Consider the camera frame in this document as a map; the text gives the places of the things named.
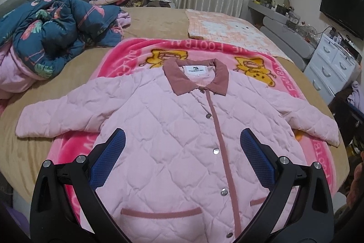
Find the jacket pocket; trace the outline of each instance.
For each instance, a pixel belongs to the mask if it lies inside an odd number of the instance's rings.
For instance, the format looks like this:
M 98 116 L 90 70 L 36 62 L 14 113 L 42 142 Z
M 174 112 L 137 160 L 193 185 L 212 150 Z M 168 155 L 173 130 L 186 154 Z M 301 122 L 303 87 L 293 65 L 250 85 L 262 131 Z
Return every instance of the jacket pocket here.
M 121 230 L 133 243 L 207 243 L 201 208 L 148 213 L 123 208 Z

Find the blue comforter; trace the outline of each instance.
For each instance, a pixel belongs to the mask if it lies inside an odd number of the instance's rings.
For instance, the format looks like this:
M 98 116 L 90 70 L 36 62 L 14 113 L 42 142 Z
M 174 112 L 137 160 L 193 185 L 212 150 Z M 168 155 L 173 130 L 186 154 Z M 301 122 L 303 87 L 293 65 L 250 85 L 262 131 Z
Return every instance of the blue comforter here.
M 83 0 L 35 0 L 0 19 L 0 49 L 12 42 L 15 54 L 35 74 L 57 76 L 87 46 L 114 47 L 122 39 L 117 6 Z

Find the blue gripper pad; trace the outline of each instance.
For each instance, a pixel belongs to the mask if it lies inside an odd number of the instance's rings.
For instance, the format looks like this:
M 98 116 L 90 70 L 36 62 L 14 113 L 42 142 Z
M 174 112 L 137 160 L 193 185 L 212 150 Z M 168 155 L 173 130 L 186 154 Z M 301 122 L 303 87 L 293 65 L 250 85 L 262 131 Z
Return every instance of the blue gripper pad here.
M 272 190 L 275 185 L 275 169 L 260 148 L 261 143 L 250 129 L 244 129 L 241 132 L 240 145 L 261 185 Z
M 123 130 L 119 130 L 91 168 L 90 186 L 93 190 L 105 184 L 112 168 L 125 148 L 126 136 Z

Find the flat screen tv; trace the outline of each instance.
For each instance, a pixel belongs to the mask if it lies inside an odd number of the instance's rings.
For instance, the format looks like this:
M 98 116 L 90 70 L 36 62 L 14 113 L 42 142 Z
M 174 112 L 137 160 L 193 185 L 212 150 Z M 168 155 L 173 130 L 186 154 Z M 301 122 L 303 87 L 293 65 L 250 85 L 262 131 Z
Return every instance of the flat screen tv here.
M 364 0 L 322 0 L 320 11 L 364 40 Z

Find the jacket sleeve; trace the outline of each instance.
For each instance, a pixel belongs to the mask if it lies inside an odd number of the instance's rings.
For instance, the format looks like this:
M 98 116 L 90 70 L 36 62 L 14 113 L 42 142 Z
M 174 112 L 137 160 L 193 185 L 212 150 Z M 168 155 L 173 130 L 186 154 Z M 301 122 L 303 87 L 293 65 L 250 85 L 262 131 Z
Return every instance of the jacket sleeve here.
M 339 128 L 335 120 L 321 113 L 308 101 L 274 90 L 252 77 L 248 77 L 248 80 L 255 91 L 282 115 L 292 129 L 301 130 L 333 146 L 339 146 Z
M 99 132 L 141 84 L 142 72 L 89 81 L 60 99 L 26 106 L 15 134 L 53 138 L 68 131 Z

